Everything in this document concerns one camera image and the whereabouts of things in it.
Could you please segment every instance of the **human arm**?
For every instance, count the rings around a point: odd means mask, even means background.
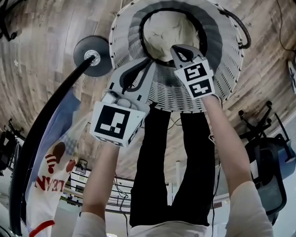
[[[242,183],[252,181],[247,151],[214,96],[202,98],[215,137],[229,195]]]
[[[111,195],[119,147],[105,143],[83,192],[82,212],[98,215],[105,221],[105,208]]]

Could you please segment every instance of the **wooden floor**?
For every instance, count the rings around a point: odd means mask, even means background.
[[[296,47],[296,4],[279,0],[283,10],[282,41],[287,48]],[[245,50],[243,71],[238,85],[224,109],[235,129],[245,126],[237,113],[243,109],[247,117],[261,118],[267,100],[285,121],[296,108],[286,68],[292,53],[279,43],[280,13],[276,0],[220,0],[248,28],[252,46]],[[19,36],[7,42],[0,40],[0,127],[13,118],[28,133],[34,119],[61,82],[74,70],[73,51],[76,44],[89,35],[108,38],[111,23],[120,10],[120,0],[28,0],[9,17],[10,31]],[[90,111],[100,100],[109,75],[100,78],[82,76],[75,85],[75,95],[82,108]],[[173,120],[179,118],[173,114]],[[274,116],[272,128],[278,127]],[[143,130],[128,150],[122,150],[117,175],[134,178]],[[79,143],[80,157],[91,167],[100,152],[100,143],[85,133]],[[181,126],[174,126],[167,137],[166,180],[174,178],[175,162],[185,165],[186,154]]]

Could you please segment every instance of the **person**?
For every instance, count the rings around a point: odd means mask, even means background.
[[[228,237],[270,237],[272,225],[252,182],[247,151],[214,96],[202,98],[210,119],[219,158],[226,176],[230,215]],[[131,189],[133,237],[202,237],[213,200],[214,144],[204,113],[181,114],[187,168],[173,204],[167,205],[164,156],[170,113],[151,108]],[[83,207],[74,237],[105,237],[105,208],[111,194],[119,148],[104,145],[83,194]]]

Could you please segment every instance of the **black office chair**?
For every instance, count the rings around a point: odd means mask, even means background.
[[[9,35],[6,24],[5,24],[5,17],[16,5],[18,5],[20,2],[26,1],[26,0],[18,0],[14,4],[12,4],[9,8],[6,9],[8,1],[9,0],[4,0],[4,3],[0,6],[0,30],[1,30],[0,38],[2,38],[2,36],[4,35],[8,41],[11,41],[11,40],[15,39],[15,37],[17,36],[17,33],[14,32],[11,34],[11,36]]]
[[[275,138],[266,137],[264,130],[271,126],[271,120],[267,117],[271,111],[272,103],[268,101],[266,105],[268,111],[257,126],[250,125],[243,118],[244,112],[239,112],[239,116],[250,129],[249,132],[242,134],[240,137],[247,138],[249,141],[246,150],[250,163],[256,161],[258,168],[258,177],[254,177],[252,173],[252,178],[266,214],[272,225],[274,225],[279,211],[287,203],[283,179],[295,171],[296,155],[290,146],[290,139],[277,114],[275,115],[283,129],[286,140],[282,134],[278,134]]]
[[[0,171],[5,170],[13,158],[17,141],[10,131],[4,131],[0,136]]]

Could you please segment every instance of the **black round lamp base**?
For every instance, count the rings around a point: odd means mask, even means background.
[[[94,55],[96,60],[84,72],[87,76],[99,77],[106,75],[112,69],[108,41],[100,36],[88,36],[76,45],[74,50],[74,62],[76,66]]]

